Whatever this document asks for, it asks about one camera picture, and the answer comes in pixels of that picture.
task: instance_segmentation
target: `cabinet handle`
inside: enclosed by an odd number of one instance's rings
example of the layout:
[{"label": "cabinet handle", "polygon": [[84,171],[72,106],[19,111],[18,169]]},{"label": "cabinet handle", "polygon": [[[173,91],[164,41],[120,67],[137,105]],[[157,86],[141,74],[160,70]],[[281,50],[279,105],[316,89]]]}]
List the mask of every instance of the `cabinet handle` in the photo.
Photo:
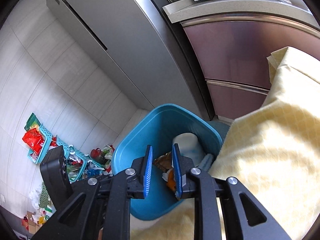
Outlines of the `cabinet handle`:
[{"label": "cabinet handle", "polygon": [[254,86],[239,84],[234,82],[228,82],[228,81],[212,80],[212,79],[206,79],[205,81],[207,82],[208,85],[235,88],[235,89],[262,94],[262,95],[268,95],[270,91],[269,89],[265,89],[265,88],[259,88],[259,87],[254,87]]}]

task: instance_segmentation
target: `trash bin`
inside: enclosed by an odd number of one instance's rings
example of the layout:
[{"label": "trash bin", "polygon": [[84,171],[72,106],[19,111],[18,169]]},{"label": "trash bin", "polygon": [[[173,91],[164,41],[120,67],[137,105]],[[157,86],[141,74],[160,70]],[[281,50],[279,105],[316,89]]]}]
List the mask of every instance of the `trash bin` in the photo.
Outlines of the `trash bin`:
[{"label": "trash bin", "polygon": [[[190,111],[173,104],[152,110],[119,144],[112,159],[114,174],[131,167],[152,145],[153,159],[171,151],[172,139],[181,133],[194,133],[206,154],[217,156],[222,146],[219,133]],[[145,199],[131,200],[131,214],[140,220],[154,220],[179,203],[162,179],[162,171],[152,166],[150,190]]]}]

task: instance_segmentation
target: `red plastic bag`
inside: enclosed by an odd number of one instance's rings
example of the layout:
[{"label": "red plastic bag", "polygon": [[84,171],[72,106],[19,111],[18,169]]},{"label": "red plastic bag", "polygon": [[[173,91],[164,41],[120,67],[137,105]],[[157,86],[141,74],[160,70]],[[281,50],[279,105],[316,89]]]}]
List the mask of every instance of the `red plastic bag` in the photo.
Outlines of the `red plastic bag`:
[{"label": "red plastic bag", "polygon": [[37,155],[39,155],[43,143],[44,143],[44,139],[42,137],[42,135],[37,131],[36,128],[33,128],[29,131],[27,131],[25,133],[25,135],[23,136],[22,140],[28,144],[28,146],[34,150]]},{"label": "red plastic bag", "polygon": [[52,147],[57,147],[58,146],[57,137],[56,136],[52,136],[52,141],[50,143],[50,146],[52,146]]}]

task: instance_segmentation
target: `cardboard box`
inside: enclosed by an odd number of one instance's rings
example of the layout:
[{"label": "cardboard box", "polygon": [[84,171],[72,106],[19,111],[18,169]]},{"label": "cardboard box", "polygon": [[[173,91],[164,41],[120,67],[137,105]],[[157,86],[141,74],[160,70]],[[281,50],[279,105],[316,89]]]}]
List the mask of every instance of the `cardboard box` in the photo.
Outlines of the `cardboard box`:
[{"label": "cardboard box", "polygon": [[34,235],[36,232],[38,232],[41,226],[33,221],[32,215],[33,213],[27,211],[29,233]]}]

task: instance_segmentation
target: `white plastic bag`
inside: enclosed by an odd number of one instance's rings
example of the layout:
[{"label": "white plastic bag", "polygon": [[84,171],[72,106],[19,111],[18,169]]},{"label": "white plastic bag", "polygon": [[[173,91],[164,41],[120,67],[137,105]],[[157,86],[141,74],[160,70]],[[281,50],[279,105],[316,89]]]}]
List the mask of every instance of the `white plastic bag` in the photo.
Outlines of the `white plastic bag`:
[{"label": "white plastic bag", "polygon": [[32,206],[35,210],[40,208],[39,204],[40,204],[41,192],[42,192],[42,184],[38,188],[30,192],[29,194],[29,198],[31,199]]}]

